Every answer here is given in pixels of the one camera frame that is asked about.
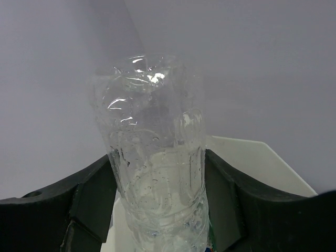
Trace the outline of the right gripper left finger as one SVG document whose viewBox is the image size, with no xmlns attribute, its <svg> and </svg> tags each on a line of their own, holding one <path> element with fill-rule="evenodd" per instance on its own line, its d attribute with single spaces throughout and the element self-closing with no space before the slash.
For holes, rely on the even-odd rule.
<svg viewBox="0 0 336 252">
<path fill-rule="evenodd" d="M 1 200 L 1 251 L 100 251 L 116 190 L 105 155 L 54 184 Z"/>
</svg>

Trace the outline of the clear crushed unlabelled bottle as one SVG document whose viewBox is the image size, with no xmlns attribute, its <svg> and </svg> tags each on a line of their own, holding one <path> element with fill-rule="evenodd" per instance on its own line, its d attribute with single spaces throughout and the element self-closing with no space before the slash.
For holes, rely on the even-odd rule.
<svg viewBox="0 0 336 252">
<path fill-rule="evenodd" d="M 204 251 L 203 79 L 180 55 L 145 54 L 98 69 L 90 103 L 137 251 Z"/>
</svg>

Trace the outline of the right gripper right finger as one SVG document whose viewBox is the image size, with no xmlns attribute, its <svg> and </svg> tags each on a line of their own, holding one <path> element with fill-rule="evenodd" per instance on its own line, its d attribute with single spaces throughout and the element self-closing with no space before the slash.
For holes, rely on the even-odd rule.
<svg viewBox="0 0 336 252">
<path fill-rule="evenodd" d="M 313 197 L 287 193 L 211 150 L 205 185 L 217 251 L 335 251 L 335 191 Z"/>
</svg>

